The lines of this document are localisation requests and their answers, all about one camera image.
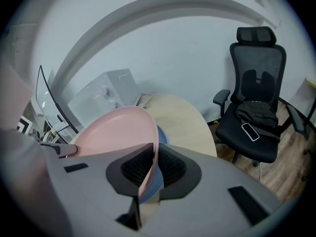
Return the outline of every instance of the smartphone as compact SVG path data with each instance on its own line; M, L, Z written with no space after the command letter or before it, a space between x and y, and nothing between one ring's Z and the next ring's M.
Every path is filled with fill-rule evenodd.
M259 139L259 134L252 128L251 125L245 123L241 127L252 141Z

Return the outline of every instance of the chair wheel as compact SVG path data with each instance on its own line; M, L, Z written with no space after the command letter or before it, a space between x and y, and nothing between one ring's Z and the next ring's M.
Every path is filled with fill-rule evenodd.
M252 165L253 165L254 167L258 167L258 166L260 165L260 162L255 161Z

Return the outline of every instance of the chair armrest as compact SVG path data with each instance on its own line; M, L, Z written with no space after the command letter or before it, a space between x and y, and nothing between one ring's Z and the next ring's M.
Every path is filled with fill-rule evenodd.
M229 89L222 89L213 98L213 103L219 106L224 105L230 93L231 91Z
M303 134L304 131L305 131L304 125L303 125L303 122L302 122L299 114L295 110L295 108L293 106L291 106L291 105L287 105L286 109L287 109L288 113L290 114L290 118L291 118L291 121L293 123L294 130L297 133Z

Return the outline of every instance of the wooden table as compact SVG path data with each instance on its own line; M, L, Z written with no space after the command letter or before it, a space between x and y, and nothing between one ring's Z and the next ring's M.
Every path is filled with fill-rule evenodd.
M139 104L150 96L142 96ZM146 110L169 138L170 144L217 157L210 129L202 115L188 101L169 94L154 93Z

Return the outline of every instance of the black bag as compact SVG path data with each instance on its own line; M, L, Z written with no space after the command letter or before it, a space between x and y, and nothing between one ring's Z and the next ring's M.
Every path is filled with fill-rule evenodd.
M280 140L279 135L276 133L278 118L276 112L269 104L245 101L236 108L236 116L240 118L242 124L250 123L257 133Z

